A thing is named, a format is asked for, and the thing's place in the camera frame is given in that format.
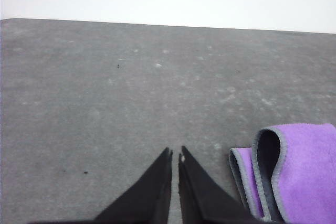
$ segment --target microfiber cloth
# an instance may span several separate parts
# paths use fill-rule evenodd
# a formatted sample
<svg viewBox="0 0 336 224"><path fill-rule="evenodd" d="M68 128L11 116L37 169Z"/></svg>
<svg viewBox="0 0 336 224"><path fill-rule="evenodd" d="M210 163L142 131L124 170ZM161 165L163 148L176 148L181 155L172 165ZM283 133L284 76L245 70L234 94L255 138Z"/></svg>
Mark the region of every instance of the microfiber cloth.
<svg viewBox="0 0 336 224"><path fill-rule="evenodd" d="M264 220L336 223L336 129L284 124L261 129L251 148L232 148L229 162L251 213Z"/></svg>

